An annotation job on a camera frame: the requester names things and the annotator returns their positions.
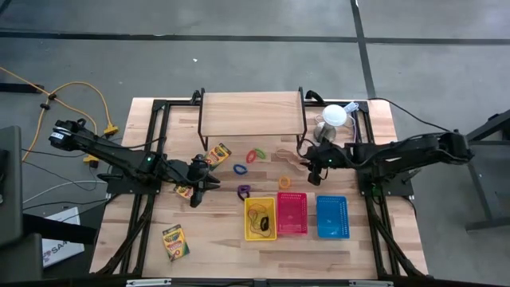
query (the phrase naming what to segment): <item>plastic basket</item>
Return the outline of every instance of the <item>plastic basket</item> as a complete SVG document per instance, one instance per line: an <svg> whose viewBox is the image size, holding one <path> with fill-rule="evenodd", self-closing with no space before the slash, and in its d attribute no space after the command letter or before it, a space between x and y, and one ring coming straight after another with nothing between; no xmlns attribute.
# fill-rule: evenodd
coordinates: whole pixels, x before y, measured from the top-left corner
<svg viewBox="0 0 510 287"><path fill-rule="evenodd" d="M306 194L278 193L277 217L279 234L307 234L308 212Z"/></svg>
<svg viewBox="0 0 510 287"><path fill-rule="evenodd" d="M245 239L265 241L277 239L277 217L274 198L248 198L245 200ZM269 217L269 229L260 228L263 217Z"/></svg>
<svg viewBox="0 0 510 287"><path fill-rule="evenodd" d="M317 234L321 238L349 238L347 200L344 196L317 196Z"/></svg>

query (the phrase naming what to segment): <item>colored rubber band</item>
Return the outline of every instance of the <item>colored rubber band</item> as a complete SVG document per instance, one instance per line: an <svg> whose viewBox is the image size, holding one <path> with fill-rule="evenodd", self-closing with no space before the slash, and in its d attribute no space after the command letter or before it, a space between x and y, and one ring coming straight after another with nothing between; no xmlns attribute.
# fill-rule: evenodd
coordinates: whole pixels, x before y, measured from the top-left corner
<svg viewBox="0 0 510 287"><path fill-rule="evenodd" d="M257 157L260 159L265 159L265 152L262 151L260 148L254 148L253 149L257 153Z"/></svg>
<svg viewBox="0 0 510 287"><path fill-rule="evenodd" d="M245 199L249 199L249 190L251 189L251 186L249 185L240 185L237 187L237 196L240 200L245 201Z"/></svg>
<svg viewBox="0 0 510 287"><path fill-rule="evenodd" d="M287 176L282 176L280 179L278 179L278 185L281 189L287 189L290 187L290 178Z"/></svg>
<svg viewBox="0 0 510 287"><path fill-rule="evenodd" d="M248 172L248 168L245 167L242 164L234 164L233 165L233 172L237 173L238 175L243 175L246 172Z"/></svg>
<svg viewBox="0 0 510 287"><path fill-rule="evenodd" d="M246 163L252 163L257 158L257 152L255 150L249 151L248 155L246 155Z"/></svg>

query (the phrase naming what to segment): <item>blue basket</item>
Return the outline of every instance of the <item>blue basket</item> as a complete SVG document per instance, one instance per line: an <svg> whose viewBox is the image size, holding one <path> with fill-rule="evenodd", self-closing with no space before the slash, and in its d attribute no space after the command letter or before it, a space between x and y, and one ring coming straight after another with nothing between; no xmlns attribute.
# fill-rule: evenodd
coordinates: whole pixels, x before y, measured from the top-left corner
<svg viewBox="0 0 510 287"><path fill-rule="evenodd" d="M317 196L317 233L321 238L350 237L344 196Z"/></svg>

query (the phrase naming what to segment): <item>black floor line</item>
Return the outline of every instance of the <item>black floor line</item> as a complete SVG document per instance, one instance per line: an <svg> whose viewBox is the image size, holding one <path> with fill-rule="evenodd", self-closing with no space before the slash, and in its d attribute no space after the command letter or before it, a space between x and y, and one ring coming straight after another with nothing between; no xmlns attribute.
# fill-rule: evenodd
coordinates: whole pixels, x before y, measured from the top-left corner
<svg viewBox="0 0 510 287"><path fill-rule="evenodd" d="M105 40L105 41L269 41L312 43L356 43L357 37L329 36L231 36L231 35L154 35L117 33L45 33L45 32L0 32L0 37L60 40Z"/></svg>
<svg viewBox="0 0 510 287"><path fill-rule="evenodd" d="M232 35L170 35L170 34L156 35L156 34L130 34L130 33L67 33L67 32L45 32L36 29L17 30L14 28L1 28L1 27L0 37L27 38L27 39L55 39L55 40L105 40L105 41L274 41L274 42L311 42L311 43L356 43L359 40L359 37L341 37L341 36L338 37L232 36ZM510 38L453 39L453 38L362 37L361 40L363 40L366 44L388 44L388 45L510 45Z"/></svg>
<svg viewBox="0 0 510 287"><path fill-rule="evenodd" d="M510 45L510 39L366 37L365 42L388 45Z"/></svg>
<svg viewBox="0 0 510 287"><path fill-rule="evenodd" d="M369 99L373 99L376 97L374 79L372 78L372 71L370 69L370 62L368 60L367 43L365 42L363 24L361 23L361 16L359 15L359 8L356 0L351 0L351 7L352 16L354 17L356 36L358 38L359 58L361 60L363 78L365 79L365 87L367 88L367 97Z"/></svg>

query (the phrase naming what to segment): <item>orange rubber band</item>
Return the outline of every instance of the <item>orange rubber band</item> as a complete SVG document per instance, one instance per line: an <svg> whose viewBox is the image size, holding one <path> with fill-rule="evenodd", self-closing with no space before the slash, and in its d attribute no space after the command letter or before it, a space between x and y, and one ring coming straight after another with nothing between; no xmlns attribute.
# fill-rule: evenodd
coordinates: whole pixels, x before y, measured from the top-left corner
<svg viewBox="0 0 510 287"><path fill-rule="evenodd" d="M290 187L290 178L287 177L287 176L281 176L280 179L278 179L278 185L280 186L281 189L287 189Z"/></svg>

